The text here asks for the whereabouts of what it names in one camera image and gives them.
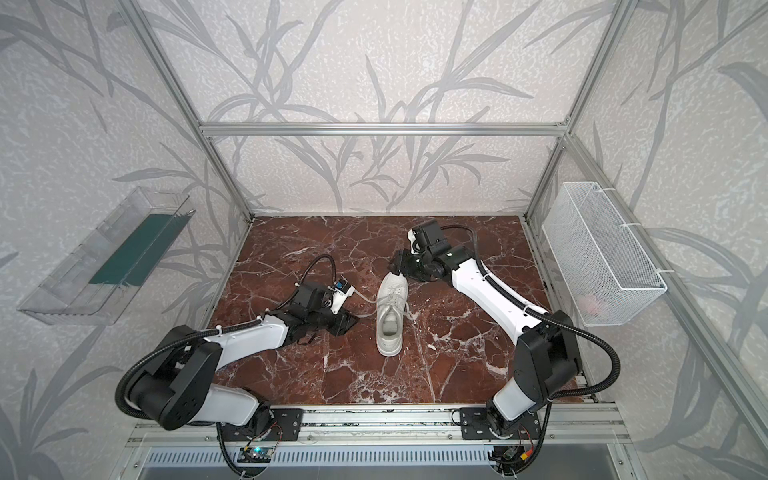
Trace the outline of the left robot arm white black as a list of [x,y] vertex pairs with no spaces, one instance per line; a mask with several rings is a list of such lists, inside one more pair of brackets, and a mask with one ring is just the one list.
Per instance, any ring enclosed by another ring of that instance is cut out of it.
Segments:
[[330,287],[307,281],[286,307],[250,322],[210,330],[175,327],[123,375],[116,406],[166,430],[214,423],[260,435],[274,422],[269,403],[244,389],[216,384],[217,372],[257,353],[296,344],[311,332],[346,334],[358,321],[344,307],[354,292],[345,279]]

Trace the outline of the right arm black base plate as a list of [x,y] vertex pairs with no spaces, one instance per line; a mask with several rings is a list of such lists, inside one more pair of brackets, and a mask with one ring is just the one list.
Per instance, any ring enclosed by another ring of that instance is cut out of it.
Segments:
[[454,422],[460,427],[463,440],[537,440],[542,421],[536,414],[524,412],[517,420],[505,420],[486,407],[462,407]]

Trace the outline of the white sneaker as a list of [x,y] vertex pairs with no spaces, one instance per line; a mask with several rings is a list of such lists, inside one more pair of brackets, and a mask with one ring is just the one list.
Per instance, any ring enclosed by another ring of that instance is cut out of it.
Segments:
[[407,279],[400,274],[388,273],[376,297],[376,345],[385,357],[396,356],[402,349],[407,297]]

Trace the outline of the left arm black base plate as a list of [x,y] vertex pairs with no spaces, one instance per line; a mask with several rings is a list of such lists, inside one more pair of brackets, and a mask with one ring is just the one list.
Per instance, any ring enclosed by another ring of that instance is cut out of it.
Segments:
[[257,412],[244,426],[225,424],[222,427],[225,442],[297,441],[301,430],[304,410],[300,408],[276,408]]

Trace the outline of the white shoelace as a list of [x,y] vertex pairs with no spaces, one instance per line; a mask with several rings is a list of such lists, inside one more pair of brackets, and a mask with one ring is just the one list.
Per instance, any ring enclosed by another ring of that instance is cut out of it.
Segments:
[[377,321],[387,328],[400,326],[405,319],[413,319],[407,295],[400,290],[390,289],[379,293],[376,301],[367,298],[360,291],[355,294],[368,304],[376,304]]

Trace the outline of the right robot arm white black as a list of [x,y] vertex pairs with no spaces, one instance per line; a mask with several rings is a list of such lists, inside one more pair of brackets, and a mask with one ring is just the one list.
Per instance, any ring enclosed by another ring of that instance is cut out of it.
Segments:
[[410,247],[390,263],[393,273],[418,282],[439,280],[471,299],[514,345],[512,378],[487,402],[498,434],[538,411],[581,371],[573,323],[562,311],[550,313],[505,284],[472,249],[452,245],[445,228],[429,220],[408,232]]

